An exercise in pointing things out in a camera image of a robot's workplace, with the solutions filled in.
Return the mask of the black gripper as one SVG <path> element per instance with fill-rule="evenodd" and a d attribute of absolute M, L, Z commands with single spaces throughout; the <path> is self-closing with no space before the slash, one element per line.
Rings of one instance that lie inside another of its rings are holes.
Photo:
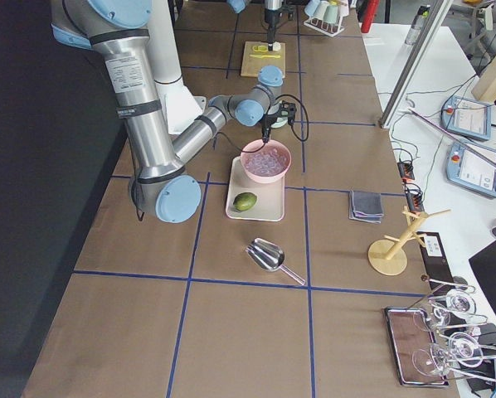
<path fill-rule="evenodd" d="M 295 103 L 280 101 L 279 106 L 274 113 L 264 114 L 260 121 L 261 129 L 263 132 L 261 137 L 263 143 L 268 143 L 270 141 L 270 132 L 272 129 L 271 125 L 278 118 L 287 118 L 287 124 L 289 126 L 292 126 L 295 121 L 296 111 L 297 106 Z"/>
<path fill-rule="evenodd" d="M 294 7 L 288 3 L 265 4 L 264 17 L 267 24 L 267 48 L 269 51 L 274 50 L 274 35 L 283 13 L 287 14 L 287 18 L 290 21 L 294 16 Z"/>

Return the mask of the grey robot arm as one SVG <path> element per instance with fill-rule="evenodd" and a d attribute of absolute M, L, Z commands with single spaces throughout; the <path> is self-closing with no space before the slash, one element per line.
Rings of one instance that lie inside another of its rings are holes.
<path fill-rule="evenodd" d="M 227 0 L 235 14 L 243 12 L 251 0 Z M 285 13 L 288 20 L 294 17 L 294 6 L 283 0 L 264 0 L 264 25 L 266 29 L 266 43 L 268 51 L 274 52 L 281 49 L 281 45 L 275 40 L 275 35 L 280 27 L 280 19 Z"/>
<path fill-rule="evenodd" d="M 277 117 L 283 71 L 263 66 L 246 94 L 218 95 L 202 108 L 183 83 L 170 7 L 165 1 L 53 1 L 61 44 L 104 57 L 134 162 L 135 208 L 169 223 L 192 217 L 201 188 L 186 164 L 234 119 L 269 128 Z"/>

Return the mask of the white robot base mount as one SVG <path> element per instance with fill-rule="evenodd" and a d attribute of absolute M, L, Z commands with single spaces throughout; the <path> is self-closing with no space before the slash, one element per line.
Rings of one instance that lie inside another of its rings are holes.
<path fill-rule="evenodd" d="M 168 133 L 178 135 L 202 114 L 207 99 L 194 96 L 184 84 L 167 1 L 152 1 L 147 27 L 148 59 Z"/>

